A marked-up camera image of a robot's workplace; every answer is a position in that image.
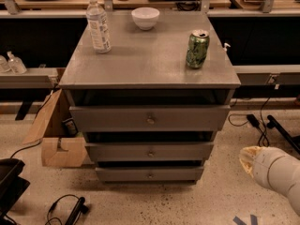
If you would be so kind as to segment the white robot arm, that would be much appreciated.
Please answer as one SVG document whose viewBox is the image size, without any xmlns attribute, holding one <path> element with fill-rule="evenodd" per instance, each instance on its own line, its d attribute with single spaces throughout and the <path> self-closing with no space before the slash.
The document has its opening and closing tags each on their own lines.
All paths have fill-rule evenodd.
<svg viewBox="0 0 300 225">
<path fill-rule="evenodd" d="M 276 147 L 250 146 L 240 150 L 239 161 L 261 187 L 286 197 L 300 216 L 300 160 Z"/>
</svg>

